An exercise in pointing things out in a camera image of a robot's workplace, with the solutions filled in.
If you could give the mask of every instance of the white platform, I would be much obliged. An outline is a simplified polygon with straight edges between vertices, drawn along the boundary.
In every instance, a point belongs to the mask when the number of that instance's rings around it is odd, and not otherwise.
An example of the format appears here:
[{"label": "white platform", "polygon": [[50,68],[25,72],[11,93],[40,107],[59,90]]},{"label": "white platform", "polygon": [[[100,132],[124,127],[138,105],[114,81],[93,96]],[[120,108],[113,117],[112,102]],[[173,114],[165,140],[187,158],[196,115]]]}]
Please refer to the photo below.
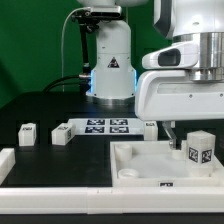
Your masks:
[{"label": "white platform", "polygon": [[[127,145],[132,147],[132,157],[121,161],[118,150],[123,146],[125,151],[124,146],[127,148]],[[224,189],[224,168],[216,158],[212,175],[192,177],[188,172],[186,151],[171,150],[167,141],[112,142],[111,168],[114,187],[170,186],[192,189],[223,187]]]}]

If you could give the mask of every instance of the small white cube with marker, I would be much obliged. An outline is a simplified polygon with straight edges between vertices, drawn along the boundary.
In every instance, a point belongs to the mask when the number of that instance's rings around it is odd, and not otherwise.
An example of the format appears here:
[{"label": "small white cube with marker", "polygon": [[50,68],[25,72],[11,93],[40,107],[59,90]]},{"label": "small white cube with marker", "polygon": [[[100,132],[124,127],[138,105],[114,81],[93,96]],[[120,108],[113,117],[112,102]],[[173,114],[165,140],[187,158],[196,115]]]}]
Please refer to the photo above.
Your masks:
[{"label": "small white cube with marker", "polygon": [[18,136],[19,146],[34,146],[37,137],[36,124],[23,124]]},{"label": "small white cube with marker", "polygon": [[75,136],[75,125],[62,123],[51,132],[53,145],[66,145]]},{"label": "small white cube with marker", "polygon": [[158,126],[156,121],[147,121],[144,125],[144,141],[158,140]]}]

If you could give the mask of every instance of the label sticker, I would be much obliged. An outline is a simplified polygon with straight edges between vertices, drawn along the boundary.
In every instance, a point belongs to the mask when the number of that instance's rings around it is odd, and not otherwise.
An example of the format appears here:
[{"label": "label sticker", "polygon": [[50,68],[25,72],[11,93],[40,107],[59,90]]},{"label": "label sticker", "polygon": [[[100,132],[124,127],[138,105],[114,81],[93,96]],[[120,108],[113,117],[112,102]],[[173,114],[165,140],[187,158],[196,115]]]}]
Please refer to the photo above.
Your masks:
[{"label": "label sticker", "polygon": [[70,130],[68,130],[68,133],[67,133],[67,139],[69,140],[69,139],[71,139],[71,137],[72,137],[72,131],[70,129]]},{"label": "label sticker", "polygon": [[32,127],[26,127],[26,128],[23,128],[23,131],[31,131],[33,128]]},{"label": "label sticker", "polygon": [[104,133],[104,127],[87,127],[85,133],[91,133],[91,134]]},{"label": "label sticker", "polygon": [[208,163],[212,161],[212,150],[206,150],[202,152],[202,163]]},{"label": "label sticker", "polygon": [[196,149],[189,147],[189,159],[198,162],[198,151]]},{"label": "label sticker", "polygon": [[161,182],[159,183],[160,187],[173,187],[173,182]]},{"label": "label sticker", "polygon": [[111,119],[110,125],[128,125],[127,119]]},{"label": "label sticker", "polygon": [[60,126],[60,127],[58,127],[58,130],[61,130],[61,131],[65,131],[65,130],[67,130],[68,129],[68,127],[64,127],[64,126]]},{"label": "label sticker", "polygon": [[87,125],[105,125],[105,120],[100,119],[88,120]]},{"label": "label sticker", "polygon": [[110,64],[108,65],[108,68],[120,68],[115,57],[112,58]]},{"label": "label sticker", "polygon": [[129,128],[128,127],[110,127],[110,133],[114,134],[114,133],[129,133]]}]

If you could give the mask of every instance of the white box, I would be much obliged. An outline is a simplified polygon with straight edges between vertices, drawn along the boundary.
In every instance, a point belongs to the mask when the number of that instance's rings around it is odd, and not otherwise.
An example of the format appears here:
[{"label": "white box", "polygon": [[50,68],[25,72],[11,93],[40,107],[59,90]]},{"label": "white box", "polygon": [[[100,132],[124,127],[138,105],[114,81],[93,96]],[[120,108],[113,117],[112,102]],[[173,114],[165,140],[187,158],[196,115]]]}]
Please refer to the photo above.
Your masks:
[{"label": "white box", "polygon": [[19,146],[34,146],[37,137],[36,124],[23,124],[18,133],[18,137]]},{"label": "white box", "polygon": [[75,125],[62,123],[51,132],[53,145],[66,145],[75,136]]}]

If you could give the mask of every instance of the cable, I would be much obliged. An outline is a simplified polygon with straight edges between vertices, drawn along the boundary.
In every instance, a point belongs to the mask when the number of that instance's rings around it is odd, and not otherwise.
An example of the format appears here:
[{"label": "cable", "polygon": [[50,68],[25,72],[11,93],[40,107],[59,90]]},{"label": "cable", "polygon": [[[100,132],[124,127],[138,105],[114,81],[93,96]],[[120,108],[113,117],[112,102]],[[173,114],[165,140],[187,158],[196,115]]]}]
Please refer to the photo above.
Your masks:
[{"label": "cable", "polygon": [[63,25],[63,29],[62,29],[62,35],[61,35],[61,77],[64,78],[64,41],[65,41],[65,29],[68,23],[68,20],[70,19],[70,17],[78,11],[81,10],[88,10],[90,9],[90,7],[84,7],[84,8],[79,8],[79,9],[75,9],[72,12],[69,13],[69,15],[67,16],[67,18],[65,19],[64,25]]},{"label": "cable", "polygon": [[69,82],[69,83],[58,83],[58,84],[54,84],[52,85],[51,87],[49,87],[46,91],[44,91],[45,93],[46,92],[50,92],[51,89],[57,87],[57,86],[68,86],[68,85],[79,85],[79,83],[77,82]]},{"label": "cable", "polygon": [[57,84],[57,83],[59,83],[59,82],[63,82],[63,81],[68,80],[68,79],[79,79],[79,76],[77,76],[77,75],[73,75],[73,76],[66,76],[66,77],[57,79],[57,80],[53,81],[52,83],[50,83],[49,85],[47,85],[47,86],[43,89],[43,92],[47,92],[47,90],[48,90],[49,88],[51,88],[52,86],[54,86],[55,84]]}]

